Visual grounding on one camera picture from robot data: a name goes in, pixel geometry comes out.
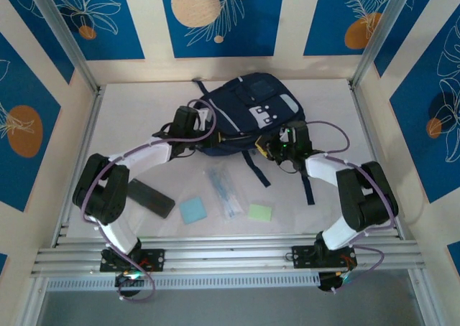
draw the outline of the floor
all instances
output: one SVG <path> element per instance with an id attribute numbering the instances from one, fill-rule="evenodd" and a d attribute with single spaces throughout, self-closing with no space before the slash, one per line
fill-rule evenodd
<path id="1" fill-rule="evenodd" d="M 316 287 L 159 290 L 147 303 L 115 292 L 48 292 L 39 326 L 424 325 L 406 271 L 372 272 L 334 295 Z"/>
<path id="2" fill-rule="evenodd" d="M 342 127 L 351 139 L 348 152 L 338 155 L 352 162 L 371 160 L 357 110 L 346 80 L 283 81 L 299 100 L 308 121 L 327 120 Z M 209 90 L 222 82 L 207 82 Z M 90 154 L 111 155 L 135 147 L 160 127 L 171 121 L 178 106 L 201 92 L 189 82 L 132 83 L 108 85 L 91 142 Z M 341 134 L 325 125 L 310 125 L 310 136 L 317 149 L 338 149 L 345 144 Z M 262 155 L 254 162 L 266 174 L 272 186 L 264 188 L 246 165 L 241 155 L 211 158 L 196 153 L 187 159 L 175 159 L 138 176 L 150 187 L 176 202 L 171 214 L 163 220 L 131 200 L 127 200 L 123 217 L 138 236 L 225 236 L 317 233 L 329 227 L 341 214 L 336 188 L 313 180 L 316 204 L 308 206 L 299 174 L 287 174 Z M 209 182 L 206 170 L 223 164 L 230 174 L 244 214 L 233 220 L 224 217 L 223 208 Z M 283 167 L 290 170 L 288 163 Z M 207 212 L 203 220 L 184 224 L 178 205 L 200 197 Z M 249 204 L 272 208 L 270 222 L 250 220 Z M 67 237 L 98 237 L 91 226 L 82 223 L 79 209 L 70 217 Z"/>

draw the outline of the blue sticky note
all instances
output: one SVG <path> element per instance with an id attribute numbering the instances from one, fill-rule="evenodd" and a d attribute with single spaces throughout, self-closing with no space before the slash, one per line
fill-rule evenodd
<path id="1" fill-rule="evenodd" d="M 206 218 L 206 210 L 203 206 L 201 198 L 193 198 L 179 205 L 180 213 L 185 224 L 196 222 Z"/>
<path id="2" fill-rule="evenodd" d="M 448 252 L 451 254 L 452 261 L 460 275 L 460 241 L 447 245 Z"/>

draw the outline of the green sticky note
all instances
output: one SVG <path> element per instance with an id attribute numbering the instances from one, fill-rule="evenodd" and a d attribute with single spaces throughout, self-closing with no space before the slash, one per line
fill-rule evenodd
<path id="1" fill-rule="evenodd" d="M 272 208 L 258 204 L 251 204 L 249 206 L 248 217 L 252 220 L 270 222 L 272 220 Z"/>

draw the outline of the gray floor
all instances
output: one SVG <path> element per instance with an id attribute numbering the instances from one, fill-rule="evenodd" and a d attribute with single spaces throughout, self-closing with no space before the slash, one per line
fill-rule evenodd
<path id="1" fill-rule="evenodd" d="M 423 325 L 404 271 L 377 271 L 337 295 L 317 288 L 163 290 L 146 304 L 113 292 L 51 292 L 40 326 Z"/>

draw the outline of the white table surface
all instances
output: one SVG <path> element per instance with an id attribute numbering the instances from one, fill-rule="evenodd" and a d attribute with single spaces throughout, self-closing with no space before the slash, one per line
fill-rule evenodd
<path id="1" fill-rule="evenodd" d="M 351 139 L 350 149 L 338 157 L 362 163 L 371 160 L 346 80 L 286 80 L 283 83 L 304 107 L 307 121 L 326 120 L 339 125 Z M 223 82 L 206 82 L 209 90 Z M 147 140 L 160 127 L 172 121 L 175 110 L 201 92 L 192 83 L 127 83 L 108 85 L 94 130 L 89 154 L 116 154 Z M 345 145 L 342 135 L 322 124 L 309 126 L 313 146 L 338 149 Z M 213 192 L 204 170 L 224 162 L 237 187 L 245 208 L 250 203 L 273 207 L 271 222 L 248 219 L 247 215 L 226 220 L 219 198 Z M 263 187 L 241 154 L 213 158 L 196 152 L 186 159 L 174 159 L 138 176 L 138 179 L 175 200 L 176 206 L 164 220 L 130 199 L 122 217 L 126 217 L 138 236 L 225 236 L 317 233 L 340 216 L 339 196 L 335 187 L 311 180 L 316 204 L 307 205 L 299 174 L 286 174 L 262 155 L 254 162 L 272 185 Z M 291 170 L 288 162 L 283 164 Z M 201 197 L 207 218 L 184 224 L 179 204 Z M 83 223 L 74 207 L 67 236 L 99 237 L 92 226 Z"/>

